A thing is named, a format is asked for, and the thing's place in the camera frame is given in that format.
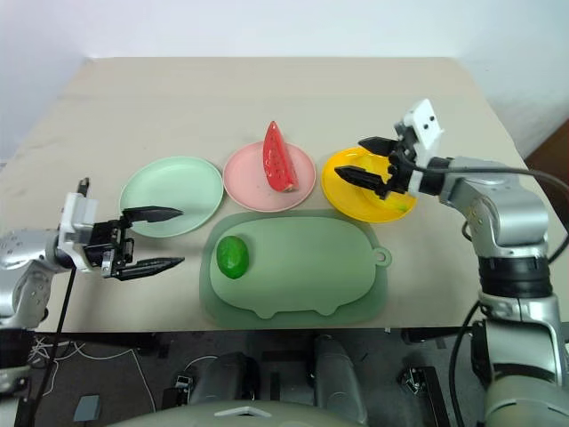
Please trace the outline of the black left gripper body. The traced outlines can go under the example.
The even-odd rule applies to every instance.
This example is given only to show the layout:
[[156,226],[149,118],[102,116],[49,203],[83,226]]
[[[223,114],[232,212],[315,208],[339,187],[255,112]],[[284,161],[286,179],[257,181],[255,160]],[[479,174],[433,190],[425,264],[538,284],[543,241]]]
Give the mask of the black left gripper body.
[[90,266],[99,268],[104,278],[121,278],[132,262],[134,240],[125,236],[131,226],[124,216],[93,225],[85,255]]

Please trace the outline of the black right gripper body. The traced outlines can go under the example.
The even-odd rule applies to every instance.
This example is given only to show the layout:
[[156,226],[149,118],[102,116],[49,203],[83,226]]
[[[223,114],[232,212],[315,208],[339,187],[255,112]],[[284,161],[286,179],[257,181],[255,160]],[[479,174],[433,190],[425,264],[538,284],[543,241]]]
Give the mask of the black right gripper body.
[[389,156],[384,156],[389,161],[389,178],[383,186],[376,190],[380,198],[387,198],[391,192],[405,194],[410,191],[409,182],[413,168],[407,165],[407,161],[412,163],[416,159],[417,153],[414,146],[418,140],[413,129],[405,128],[398,135],[397,141],[397,148]]

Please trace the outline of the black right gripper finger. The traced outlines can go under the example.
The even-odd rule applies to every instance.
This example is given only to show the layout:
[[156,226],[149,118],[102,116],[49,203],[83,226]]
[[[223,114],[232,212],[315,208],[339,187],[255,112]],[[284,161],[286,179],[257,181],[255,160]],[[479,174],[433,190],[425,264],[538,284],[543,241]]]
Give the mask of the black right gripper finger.
[[358,145],[377,156],[389,156],[398,145],[397,140],[383,137],[368,137],[360,140]]
[[375,173],[369,173],[364,168],[344,165],[334,168],[336,174],[345,182],[363,189],[379,189],[384,185],[383,179]]

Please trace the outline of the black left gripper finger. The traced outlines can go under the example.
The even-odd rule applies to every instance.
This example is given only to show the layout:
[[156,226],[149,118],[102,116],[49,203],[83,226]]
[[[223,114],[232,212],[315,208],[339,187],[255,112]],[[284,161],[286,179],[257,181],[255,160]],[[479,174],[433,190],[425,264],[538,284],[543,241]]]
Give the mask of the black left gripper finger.
[[125,228],[131,228],[135,222],[165,222],[182,215],[181,210],[172,207],[154,205],[132,207],[122,211],[121,224]]
[[113,277],[120,281],[127,281],[155,276],[159,273],[176,267],[184,261],[184,257],[163,257],[141,260],[132,265],[119,267],[113,273]]

